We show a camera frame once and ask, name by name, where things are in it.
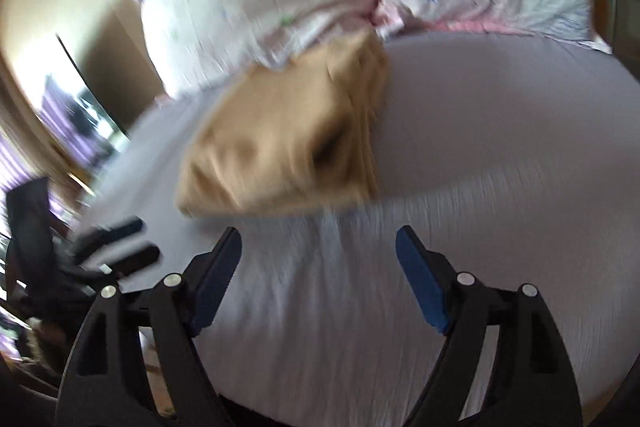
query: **metal bolt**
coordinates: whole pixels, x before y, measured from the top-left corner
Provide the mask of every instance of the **metal bolt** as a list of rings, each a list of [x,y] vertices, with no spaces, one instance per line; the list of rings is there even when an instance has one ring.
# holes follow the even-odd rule
[[[468,272],[460,272],[457,279],[458,282],[463,286],[471,286],[474,282],[476,282],[476,278]]]
[[[164,278],[164,285],[169,286],[169,288],[173,288],[182,282],[182,277],[177,273],[170,273]]]
[[[104,299],[111,299],[114,295],[116,295],[116,286],[105,286],[100,290],[100,295]]]
[[[538,295],[538,288],[533,286],[532,284],[526,284],[522,287],[522,293],[527,297],[535,297]]]

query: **folded towel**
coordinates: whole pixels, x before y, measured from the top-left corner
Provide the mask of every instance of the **folded towel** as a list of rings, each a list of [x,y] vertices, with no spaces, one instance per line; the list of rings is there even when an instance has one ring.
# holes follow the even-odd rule
[[[373,31],[316,46],[280,71],[254,66],[187,151],[178,208],[282,213],[370,200],[369,121],[387,72]]]

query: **curtain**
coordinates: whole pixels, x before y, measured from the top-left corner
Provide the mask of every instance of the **curtain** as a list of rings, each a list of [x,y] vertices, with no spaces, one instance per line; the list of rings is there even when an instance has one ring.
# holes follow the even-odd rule
[[[74,98],[64,92],[53,78],[47,79],[40,119],[66,151],[83,169],[91,168],[94,160],[104,151],[103,142],[92,124],[87,124],[84,134],[70,119],[71,108],[80,108]]]
[[[33,171],[21,161],[8,140],[0,134],[0,233],[2,235],[10,235],[6,222],[7,192],[32,177]]]
[[[17,86],[0,54],[0,128],[15,154],[36,175],[48,176],[52,190],[69,208],[76,207],[79,185],[73,174],[88,184],[89,176],[53,138]]]

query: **blue gripper pad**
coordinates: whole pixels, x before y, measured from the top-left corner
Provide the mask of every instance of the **blue gripper pad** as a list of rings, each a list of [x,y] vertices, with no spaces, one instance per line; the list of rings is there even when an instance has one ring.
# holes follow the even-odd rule
[[[396,234],[396,255],[424,319],[441,334],[451,325],[447,291],[456,272],[446,258],[427,250],[414,230],[405,226]]]
[[[211,325],[231,277],[242,255],[242,238],[238,230],[230,230],[212,252],[216,257],[194,293],[194,315],[189,324],[192,337]]]

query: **white bedsheet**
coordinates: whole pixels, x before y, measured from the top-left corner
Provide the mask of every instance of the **white bedsheet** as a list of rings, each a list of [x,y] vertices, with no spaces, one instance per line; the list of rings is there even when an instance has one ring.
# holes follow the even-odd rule
[[[219,393],[291,425],[400,426],[411,410],[442,338],[396,261],[407,223],[488,285],[535,283],[582,399],[597,397],[640,351],[640,86],[615,58],[544,38],[423,34],[387,50],[378,203],[182,217],[180,157],[218,88],[142,118],[83,226],[146,221],[164,258],[128,289],[183,270],[238,228],[242,261],[198,351]],[[483,357],[468,412],[490,364]]]

